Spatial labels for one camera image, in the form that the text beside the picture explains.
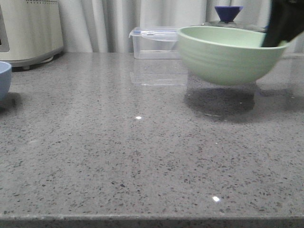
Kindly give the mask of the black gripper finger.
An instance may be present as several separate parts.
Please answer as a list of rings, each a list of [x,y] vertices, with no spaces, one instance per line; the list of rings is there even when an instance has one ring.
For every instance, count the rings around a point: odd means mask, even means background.
[[[290,42],[304,31],[304,2],[302,0],[273,0],[264,48]]]

